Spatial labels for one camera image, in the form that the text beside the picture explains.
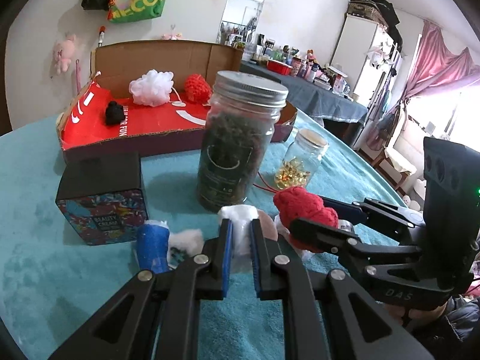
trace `black box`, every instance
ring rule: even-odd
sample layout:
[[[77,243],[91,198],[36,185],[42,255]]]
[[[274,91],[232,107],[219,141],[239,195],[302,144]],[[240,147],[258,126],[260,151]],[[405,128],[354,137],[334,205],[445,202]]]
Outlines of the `black box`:
[[[135,240],[148,219],[138,153],[69,162],[55,202],[88,245]]]

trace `red knitted toy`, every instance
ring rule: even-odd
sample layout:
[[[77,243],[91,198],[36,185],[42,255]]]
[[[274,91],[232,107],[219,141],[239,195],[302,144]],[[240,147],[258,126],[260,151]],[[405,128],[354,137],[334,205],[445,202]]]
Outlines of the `red knitted toy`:
[[[185,80],[185,93],[191,103],[206,104],[212,96],[212,88],[201,74],[192,74]]]
[[[289,228],[290,223],[297,218],[308,219],[335,228],[338,226],[337,212],[333,208],[324,207],[323,199],[307,192],[305,188],[291,187],[277,192],[273,197],[273,203],[280,211],[280,221],[286,228]],[[290,237],[290,243],[301,250],[322,252],[322,250],[302,244],[293,237]]]

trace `cardboard box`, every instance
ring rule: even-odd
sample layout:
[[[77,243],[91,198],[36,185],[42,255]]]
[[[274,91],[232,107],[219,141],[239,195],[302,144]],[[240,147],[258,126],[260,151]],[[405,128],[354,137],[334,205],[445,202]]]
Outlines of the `cardboard box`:
[[[88,245],[135,240],[148,219],[138,153],[68,163],[55,202]]]
[[[174,87],[183,96],[183,84],[198,73],[213,86],[218,71],[238,71],[242,51],[228,46],[190,40],[142,40],[103,46],[92,53],[91,70],[100,72],[71,102],[58,121],[57,134],[67,162],[105,154],[136,151],[141,157],[200,149],[208,107],[186,102],[160,107],[134,104],[129,84],[151,69],[171,71]],[[174,93],[171,100],[177,100]],[[110,100],[124,107],[127,120],[106,126]],[[272,142],[284,142],[296,117],[291,104],[275,125]]]

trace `dark sleeve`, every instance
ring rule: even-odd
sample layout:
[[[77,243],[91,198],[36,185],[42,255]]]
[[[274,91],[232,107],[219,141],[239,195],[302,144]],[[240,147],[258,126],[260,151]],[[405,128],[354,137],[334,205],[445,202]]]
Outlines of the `dark sleeve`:
[[[478,299],[469,303],[462,298],[450,299],[441,318],[412,335],[436,360],[452,360],[480,323],[479,317]]]

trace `table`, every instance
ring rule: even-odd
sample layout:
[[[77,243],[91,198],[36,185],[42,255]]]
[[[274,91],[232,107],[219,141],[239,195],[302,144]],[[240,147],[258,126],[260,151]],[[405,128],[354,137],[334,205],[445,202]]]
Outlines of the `table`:
[[[292,76],[283,76],[264,67],[242,61],[240,71],[265,77],[289,89],[287,100],[313,119],[330,119],[335,122],[365,124],[368,109],[331,91]]]
[[[320,132],[330,143],[308,189],[352,202],[365,196],[402,204],[373,169],[303,112],[287,143],[271,144],[261,172],[272,175],[298,128]],[[137,271],[133,243],[86,246],[66,222],[54,199],[65,164],[55,118],[27,125],[0,138],[0,316],[29,360],[45,360]],[[199,151],[142,160],[151,219],[166,220],[173,232],[200,228],[217,235],[217,217],[194,197]],[[252,188],[248,204],[277,213],[272,195]],[[356,226],[363,241],[393,240]],[[321,272],[339,267],[337,257],[316,255],[308,264]],[[279,302],[255,297],[251,274],[235,274],[223,302],[202,303],[199,359],[283,358]]]

